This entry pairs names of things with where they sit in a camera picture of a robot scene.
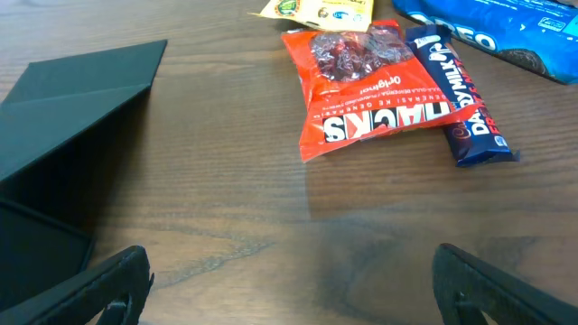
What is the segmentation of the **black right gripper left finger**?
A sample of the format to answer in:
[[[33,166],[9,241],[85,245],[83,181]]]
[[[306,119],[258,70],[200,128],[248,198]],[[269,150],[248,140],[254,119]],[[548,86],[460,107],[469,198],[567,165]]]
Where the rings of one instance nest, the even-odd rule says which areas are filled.
[[[142,246],[130,246],[80,274],[1,312],[3,324],[136,325],[154,282]]]

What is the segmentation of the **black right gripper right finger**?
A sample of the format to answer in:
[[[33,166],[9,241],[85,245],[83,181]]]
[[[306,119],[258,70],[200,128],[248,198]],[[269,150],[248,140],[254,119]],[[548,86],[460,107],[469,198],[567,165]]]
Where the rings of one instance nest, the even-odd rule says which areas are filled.
[[[451,244],[432,263],[433,294],[445,324],[575,324],[577,308]]]

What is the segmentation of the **dark green box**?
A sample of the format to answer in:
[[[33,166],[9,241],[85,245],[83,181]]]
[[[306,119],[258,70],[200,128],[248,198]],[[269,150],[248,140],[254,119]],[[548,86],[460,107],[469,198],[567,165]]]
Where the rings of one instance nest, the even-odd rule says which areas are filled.
[[[1,307],[83,272],[87,202],[124,117],[150,92],[166,41],[28,65],[1,105]]]

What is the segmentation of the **red Hacks candy bag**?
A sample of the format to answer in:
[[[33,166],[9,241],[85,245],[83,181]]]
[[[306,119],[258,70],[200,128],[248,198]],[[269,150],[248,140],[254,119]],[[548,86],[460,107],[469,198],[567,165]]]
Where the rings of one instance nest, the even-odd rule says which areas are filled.
[[[301,81],[303,162],[357,141],[467,119],[478,99],[453,104],[402,40],[395,20],[365,32],[296,30],[281,37]]]

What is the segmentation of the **yellow snack packet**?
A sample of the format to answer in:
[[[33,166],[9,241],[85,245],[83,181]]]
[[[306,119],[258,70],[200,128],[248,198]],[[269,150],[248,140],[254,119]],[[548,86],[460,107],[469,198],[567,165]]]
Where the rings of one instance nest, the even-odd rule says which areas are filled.
[[[257,14],[324,31],[365,32],[372,23],[373,0],[270,0]]]

